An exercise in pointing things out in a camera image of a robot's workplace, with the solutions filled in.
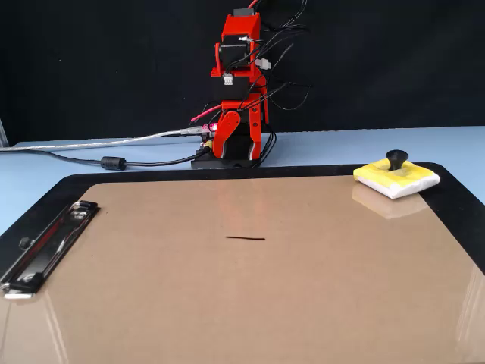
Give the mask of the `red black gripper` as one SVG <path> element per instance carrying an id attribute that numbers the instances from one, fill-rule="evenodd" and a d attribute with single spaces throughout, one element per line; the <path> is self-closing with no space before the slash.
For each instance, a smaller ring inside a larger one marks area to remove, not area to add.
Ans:
<path id="1" fill-rule="evenodd" d="M 239 124 L 249 125 L 251 145 L 249 159 L 256 160 L 261 153 L 261 125 L 269 124 L 268 102 L 263 100 L 264 93 L 250 93 L 245 101 L 224 100 L 222 115 L 212 143 L 212 152 L 216 158 L 224 157 L 225 143 Z"/>

